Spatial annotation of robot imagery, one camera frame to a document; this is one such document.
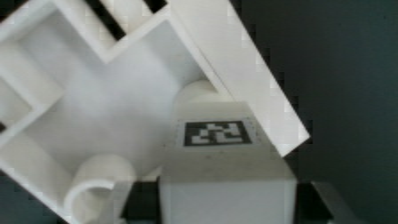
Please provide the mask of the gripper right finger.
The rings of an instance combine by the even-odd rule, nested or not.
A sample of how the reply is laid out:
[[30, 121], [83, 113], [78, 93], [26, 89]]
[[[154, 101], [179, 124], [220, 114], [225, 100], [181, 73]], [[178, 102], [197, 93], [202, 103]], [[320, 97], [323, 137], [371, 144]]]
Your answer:
[[325, 182], [297, 185], [293, 224], [362, 224], [337, 190]]

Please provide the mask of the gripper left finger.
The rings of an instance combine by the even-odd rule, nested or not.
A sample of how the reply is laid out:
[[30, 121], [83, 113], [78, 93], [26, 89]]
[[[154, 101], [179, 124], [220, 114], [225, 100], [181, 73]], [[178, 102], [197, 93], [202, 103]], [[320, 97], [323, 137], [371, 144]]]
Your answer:
[[158, 182], [133, 184], [121, 218], [126, 224], [162, 224]]

